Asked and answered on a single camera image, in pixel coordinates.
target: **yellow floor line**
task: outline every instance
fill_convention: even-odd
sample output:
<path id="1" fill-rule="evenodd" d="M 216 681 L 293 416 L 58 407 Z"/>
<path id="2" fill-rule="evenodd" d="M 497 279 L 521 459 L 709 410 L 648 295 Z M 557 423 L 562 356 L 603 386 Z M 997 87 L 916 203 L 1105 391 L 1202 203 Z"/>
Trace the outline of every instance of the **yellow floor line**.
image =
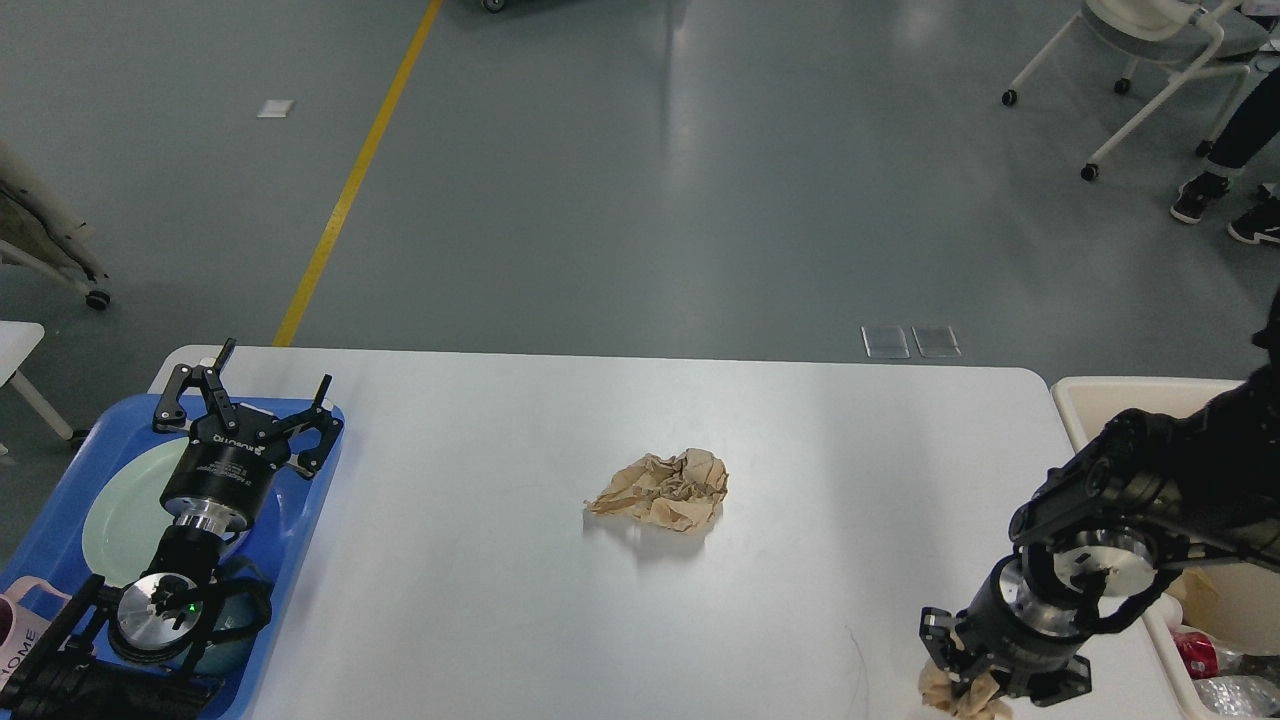
<path id="1" fill-rule="evenodd" d="M 347 184 L 343 186 L 342 195 L 338 196 L 338 204 L 333 206 L 333 213 L 329 214 L 329 223 L 325 225 L 324 233 L 320 234 L 320 242 L 316 245 L 315 252 L 311 254 L 311 261 L 307 263 L 307 269 L 302 273 L 302 282 L 298 283 L 298 290 L 293 293 L 293 300 L 289 302 L 289 309 L 284 313 L 280 328 L 275 331 L 275 340 L 271 341 L 271 345 L 275 347 L 293 345 L 293 336 L 298 332 L 298 325 L 302 324 L 302 315 L 307 311 L 307 305 L 315 293 L 316 283 L 320 282 L 320 275 L 324 273 L 325 265 L 329 264 L 329 254 L 333 252 L 333 246 L 338 242 L 338 234 L 342 233 L 342 225 L 347 223 L 347 214 L 351 213 L 351 205 L 356 201 L 356 195 L 360 193 L 360 183 L 365 182 L 369 165 L 374 161 L 374 154 L 378 152 L 378 143 L 381 142 L 383 133 L 387 132 L 387 124 L 392 120 L 392 114 L 399 102 L 401 92 L 404 91 L 408 76 L 413 72 L 413 64 L 422 51 L 426 36 L 431 32 L 431 23 L 435 22 L 435 15 L 440 12 L 444 0 L 431 0 L 431 4 L 426 8 L 426 13 L 422 15 L 422 22 L 417 26 L 417 32 L 413 33 L 413 41 L 404 53 L 404 59 L 401 60 L 399 69 L 396 70 L 392 86 L 387 90 L 387 97 L 383 99 L 383 106 L 378 110 L 374 127 L 369 128 L 369 135 L 365 136 L 365 145 L 360 149 L 360 155 L 356 156 L 356 165 L 351 168 L 351 174 L 347 176 Z"/>

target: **black shoe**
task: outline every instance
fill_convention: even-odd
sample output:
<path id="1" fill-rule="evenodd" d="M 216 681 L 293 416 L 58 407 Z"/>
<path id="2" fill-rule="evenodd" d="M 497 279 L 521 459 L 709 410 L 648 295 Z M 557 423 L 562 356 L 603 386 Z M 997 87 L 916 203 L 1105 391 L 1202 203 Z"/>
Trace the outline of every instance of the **black shoe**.
<path id="1" fill-rule="evenodd" d="M 1201 173 L 1178 188 L 1178 200 L 1169 209 L 1175 220 L 1194 225 L 1215 200 L 1226 195 L 1229 181 L 1213 173 Z"/>
<path id="2" fill-rule="evenodd" d="M 1280 245 L 1280 199 L 1268 197 L 1231 220 L 1226 233 L 1240 242 Z"/>

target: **light green plate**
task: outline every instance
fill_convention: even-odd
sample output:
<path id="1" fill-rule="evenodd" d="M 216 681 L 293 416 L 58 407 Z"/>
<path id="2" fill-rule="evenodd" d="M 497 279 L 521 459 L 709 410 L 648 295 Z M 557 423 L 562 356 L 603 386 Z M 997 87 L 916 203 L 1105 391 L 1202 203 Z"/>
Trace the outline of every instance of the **light green plate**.
<path id="1" fill-rule="evenodd" d="M 109 585 L 137 580 L 151 564 L 160 536 L 173 524 L 173 515 L 160 506 L 160 493 L 186 448 L 182 437 L 138 455 L 111 477 L 90 507 L 81 548 L 88 569 Z"/>

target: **crumpled brown paper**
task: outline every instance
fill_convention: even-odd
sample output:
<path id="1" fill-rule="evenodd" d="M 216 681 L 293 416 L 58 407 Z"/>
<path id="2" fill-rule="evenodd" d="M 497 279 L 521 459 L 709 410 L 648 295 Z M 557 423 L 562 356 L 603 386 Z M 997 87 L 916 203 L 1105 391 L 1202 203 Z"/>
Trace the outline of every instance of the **crumpled brown paper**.
<path id="1" fill-rule="evenodd" d="M 1194 628 L 1211 624 L 1213 610 L 1222 601 L 1222 593 L 1199 568 L 1184 570 L 1165 592 L 1183 606 L 1183 623 Z"/>
<path id="2" fill-rule="evenodd" d="M 724 462 L 691 447 L 667 460 L 645 455 L 618 470 L 586 509 L 598 515 L 627 514 L 641 523 L 686 533 L 710 523 L 727 493 Z"/>
<path id="3" fill-rule="evenodd" d="M 1000 692 L 1000 683 L 984 673 L 973 682 L 969 692 L 959 698 L 951 697 L 951 676 L 933 661 L 920 670 L 920 700 L 924 705 L 950 712 L 961 720 L 1012 720 L 1014 710 L 1001 700 L 992 700 Z"/>

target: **mug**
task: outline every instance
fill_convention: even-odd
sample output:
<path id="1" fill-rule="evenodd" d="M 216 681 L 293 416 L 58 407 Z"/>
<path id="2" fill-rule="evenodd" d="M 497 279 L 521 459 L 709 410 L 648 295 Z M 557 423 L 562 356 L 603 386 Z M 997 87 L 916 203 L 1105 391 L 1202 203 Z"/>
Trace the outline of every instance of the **mug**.
<path id="1" fill-rule="evenodd" d="M 18 578 L 0 594 L 0 688 L 9 682 L 31 648 L 36 647 L 36 641 L 49 629 L 49 620 L 18 605 L 35 588 L 58 596 L 63 602 L 72 598 L 44 578 L 31 575 Z"/>

